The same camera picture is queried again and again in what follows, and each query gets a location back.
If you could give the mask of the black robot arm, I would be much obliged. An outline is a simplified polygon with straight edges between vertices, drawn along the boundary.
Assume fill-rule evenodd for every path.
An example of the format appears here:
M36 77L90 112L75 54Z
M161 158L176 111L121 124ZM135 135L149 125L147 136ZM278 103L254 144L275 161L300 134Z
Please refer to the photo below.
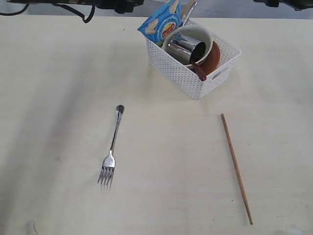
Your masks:
M17 4L52 4L63 9L68 8L67 6L70 5L93 6L124 14L132 13L135 7L144 3L144 0L8 0L8 2Z

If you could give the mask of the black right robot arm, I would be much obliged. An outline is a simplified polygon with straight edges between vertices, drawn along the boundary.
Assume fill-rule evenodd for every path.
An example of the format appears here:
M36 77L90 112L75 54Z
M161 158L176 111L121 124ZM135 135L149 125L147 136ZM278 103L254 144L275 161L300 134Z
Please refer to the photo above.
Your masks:
M302 11L313 7L313 0L253 0L255 3L263 3L268 7L279 7L285 4L295 11Z

